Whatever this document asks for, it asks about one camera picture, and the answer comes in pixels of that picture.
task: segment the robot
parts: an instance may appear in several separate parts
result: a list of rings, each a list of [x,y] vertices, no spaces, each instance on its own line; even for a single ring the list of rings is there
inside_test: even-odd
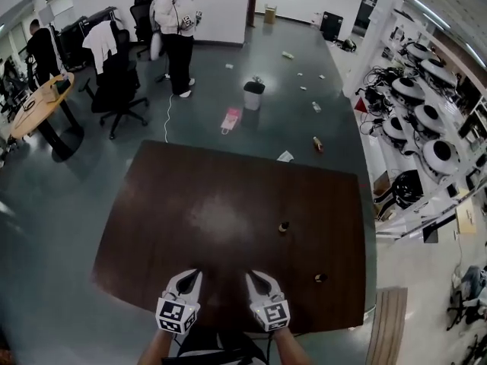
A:
[[[198,303],[203,273],[198,269],[184,271],[170,279],[159,298],[155,318],[159,329],[186,334],[196,322],[201,306]],[[260,271],[245,275],[250,298],[250,310],[265,332],[289,325],[291,315],[288,301],[278,282]],[[262,288],[261,294],[256,283]]]

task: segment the ceiling light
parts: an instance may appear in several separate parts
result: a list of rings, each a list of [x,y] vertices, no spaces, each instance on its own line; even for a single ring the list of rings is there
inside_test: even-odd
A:
[[[427,14],[424,14],[424,16],[426,16],[430,21],[432,21],[434,24],[436,24],[436,27],[440,27],[444,31],[444,28],[442,26],[440,26],[438,23],[436,23],[433,19],[431,19]]]
[[[471,45],[469,45],[468,43],[465,43],[466,44],[466,47],[469,48],[470,52],[473,54],[473,56],[475,57],[475,59],[479,62],[480,65],[483,66],[483,68],[487,68],[487,66],[485,66],[485,63],[484,61],[482,61],[479,57],[479,55],[475,52],[474,49],[472,49]]]
[[[446,21],[444,21],[443,19],[441,19],[441,17],[439,17],[438,15],[436,15],[431,9],[429,9],[428,7],[426,7],[426,5],[424,5],[423,3],[421,3],[419,0],[414,0],[414,2],[417,5],[419,5],[421,8],[423,8],[425,11],[427,11],[437,21],[439,21],[442,26],[445,26],[446,28],[451,28],[450,25]]]

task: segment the brown table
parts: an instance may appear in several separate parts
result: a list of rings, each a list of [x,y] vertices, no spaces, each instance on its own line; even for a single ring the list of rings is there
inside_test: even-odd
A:
[[[58,100],[47,103],[43,99],[41,88],[50,87],[56,81],[61,81],[61,75],[50,79],[30,95],[15,116],[11,128],[11,136],[16,139],[20,139],[35,129],[38,129],[46,141],[53,147],[53,159],[56,162],[63,162],[70,158],[77,151],[84,137],[83,128],[78,124],[68,104],[65,102],[66,97],[75,84],[75,75],[68,73],[68,76],[70,81],[69,88],[59,95]],[[33,105],[28,110],[25,110],[24,107],[32,102]],[[71,128],[63,133],[61,137],[56,134],[53,127],[47,122],[47,118],[56,111],[58,106],[61,107],[68,121],[71,123]]]
[[[284,236],[283,221],[291,224]],[[249,310],[250,269],[280,283],[293,332],[361,325],[365,248],[356,176],[144,141],[113,204],[92,278],[155,312],[169,279],[189,268],[204,274],[202,325],[261,331]],[[317,284],[320,273],[329,278]]]

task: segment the gray floor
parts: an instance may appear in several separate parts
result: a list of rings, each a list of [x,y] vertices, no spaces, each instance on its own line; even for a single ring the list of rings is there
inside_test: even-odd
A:
[[[283,50],[295,60],[281,57]],[[68,104],[86,133],[77,154],[54,163],[49,146],[35,135],[0,170],[0,320],[23,365],[134,364],[154,334],[152,314],[103,293],[90,282],[90,273],[111,205],[140,142],[164,139],[170,85],[154,83],[164,63],[138,64],[138,93],[149,97],[151,107],[135,111],[150,120],[148,127],[123,119],[117,139],[109,141],[109,126],[98,125],[87,95],[74,90]],[[234,69],[226,69],[227,63]],[[367,168],[355,118],[323,38],[308,26],[284,21],[264,26],[258,19],[243,49],[197,46],[192,67],[194,96],[173,102],[170,142],[268,158],[288,150],[296,163],[358,175],[367,247],[365,309],[371,308],[376,254]],[[77,85],[92,75],[91,69],[77,74]],[[266,84],[262,110],[257,116],[244,113],[242,123],[222,135],[227,108],[242,107],[243,85],[253,75]],[[313,101],[321,105],[321,114],[314,112]],[[61,113],[50,121],[59,131],[67,123]],[[324,144],[321,156],[313,148],[314,135]],[[315,363],[359,364],[365,362],[370,334],[369,322],[353,332],[299,340]],[[274,348],[272,359],[278,363]]]

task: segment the white jacket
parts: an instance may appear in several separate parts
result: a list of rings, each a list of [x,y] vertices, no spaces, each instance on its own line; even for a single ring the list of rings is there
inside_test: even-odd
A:
[[[94,64],[97,74],[103,73],[103,63],[108,59],[108,52],[112,56],[117,53],[115,37],[112,33],[109,21],[102,21],[93,27],[86,38],[84,38],[83,47],[91,49],[94,57]]]
[[[183,37],[195,34],[196,8],[193,0],[157,0],[154,12],[162,34],[178,33]]]

